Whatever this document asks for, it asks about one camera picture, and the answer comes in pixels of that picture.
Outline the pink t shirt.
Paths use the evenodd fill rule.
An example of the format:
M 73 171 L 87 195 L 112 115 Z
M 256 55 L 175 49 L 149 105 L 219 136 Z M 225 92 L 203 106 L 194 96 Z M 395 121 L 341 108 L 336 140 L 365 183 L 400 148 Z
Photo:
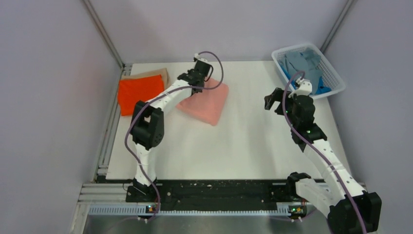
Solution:
M 204 123 L 215 126 L 223 111 L 229 87 L 211 78 L 205 83 L 206 89 L 178 103 L 176 108 Z

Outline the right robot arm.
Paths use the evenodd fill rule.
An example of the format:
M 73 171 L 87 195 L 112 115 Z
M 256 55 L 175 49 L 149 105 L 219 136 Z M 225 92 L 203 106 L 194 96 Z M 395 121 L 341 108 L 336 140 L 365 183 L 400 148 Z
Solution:
M 295 144 L 315 165 L 328 188 L 323 188 L 306 173 L 291 173 L 286 196 L 292 201 L 304 198 L 327 219 L 334 234 L 368 234 L 378 230 L 382 200 L 367 192 L 347 171 L 315 123 L 314 100 L 309 95 L 292 94 L 276 88 L 264 97 L 264 108 L 275 102 L 275 113 L 285 117 Z

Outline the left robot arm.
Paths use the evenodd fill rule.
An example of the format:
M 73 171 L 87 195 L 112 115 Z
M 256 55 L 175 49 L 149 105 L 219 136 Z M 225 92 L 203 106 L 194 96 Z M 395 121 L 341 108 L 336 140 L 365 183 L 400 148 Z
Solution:
M 153 186 L 156 180 L 154 166 L 151 165 L 151 151 L 163 140 L 165 115 L 182 100 L 205 89 L 206 79 L 213 72 L 213 66 L 205 60 L 196 60 L 193 68 L 180 74 L 165 91 L 149 101 L 138 101 L 134 107 L 128 134 L 131 135 L 135 150 L 127 147 L 137 161 L 132 187 L 144 201 L 156 196 Z

